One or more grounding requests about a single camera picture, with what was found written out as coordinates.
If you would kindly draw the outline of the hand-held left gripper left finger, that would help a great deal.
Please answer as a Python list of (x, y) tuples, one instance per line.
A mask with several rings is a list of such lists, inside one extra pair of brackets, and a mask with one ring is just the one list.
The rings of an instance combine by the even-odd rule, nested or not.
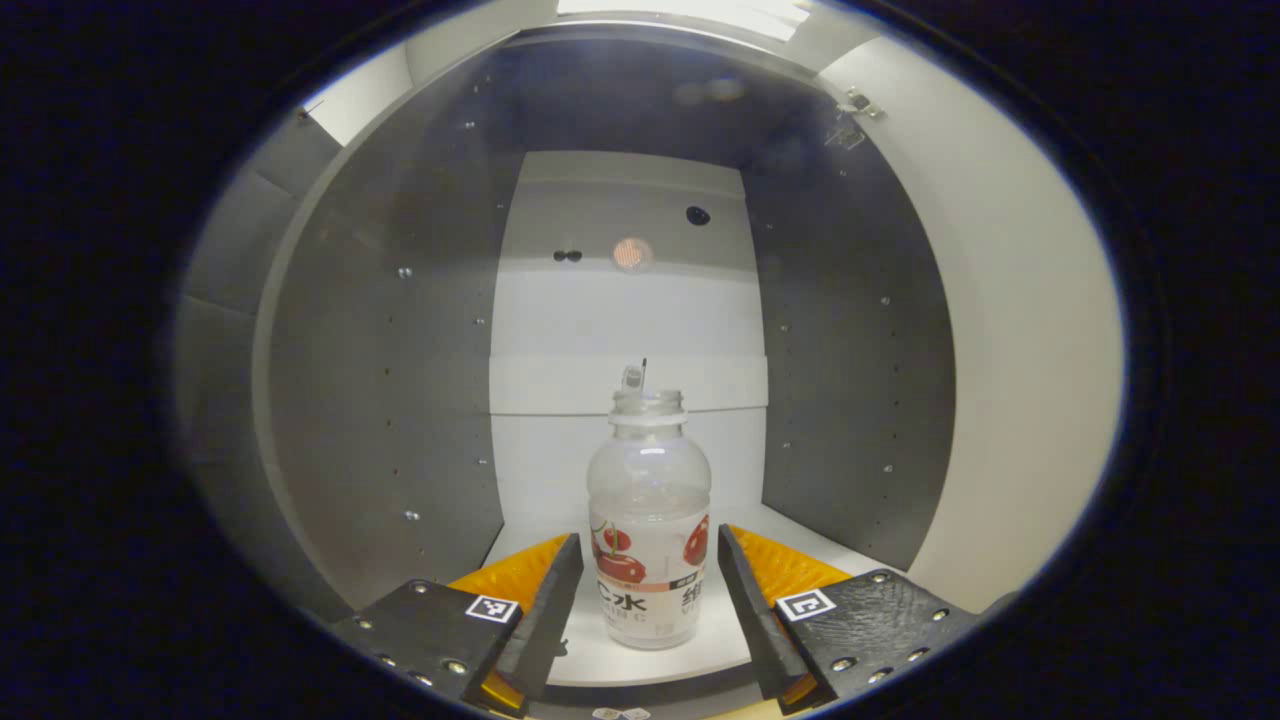
[(525, 715), (559, 656), (582, 569), (580, 536), (564, 533), (451, 583), (412, 578), (329, 629), (420, 691)]

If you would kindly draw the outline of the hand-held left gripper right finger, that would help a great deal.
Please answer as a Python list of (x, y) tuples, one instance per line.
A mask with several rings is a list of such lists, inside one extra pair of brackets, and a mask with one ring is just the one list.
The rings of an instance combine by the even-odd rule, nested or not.
[(983, 624), (890, 568), (851, 574), (731, 524), (716, 548), (762, 696), (786, 716), (850, 705)]

